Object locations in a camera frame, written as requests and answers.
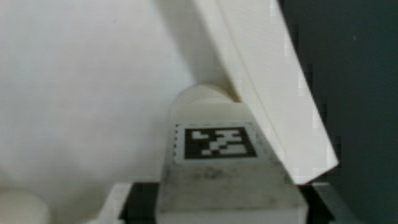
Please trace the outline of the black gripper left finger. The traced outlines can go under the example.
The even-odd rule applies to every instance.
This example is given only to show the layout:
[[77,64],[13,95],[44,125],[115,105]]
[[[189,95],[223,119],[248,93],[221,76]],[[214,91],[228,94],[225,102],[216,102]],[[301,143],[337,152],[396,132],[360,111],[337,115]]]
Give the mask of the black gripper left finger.
[[117,183],[86,224],[156,224],[157,186],[156,182]]

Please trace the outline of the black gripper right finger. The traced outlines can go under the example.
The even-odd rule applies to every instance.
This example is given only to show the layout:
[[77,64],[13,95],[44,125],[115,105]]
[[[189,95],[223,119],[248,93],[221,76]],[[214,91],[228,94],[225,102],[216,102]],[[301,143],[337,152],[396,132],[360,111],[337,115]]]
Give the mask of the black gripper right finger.
[[308,205],[305,224],[358,224],[358,219],[328,182],[298,186]]

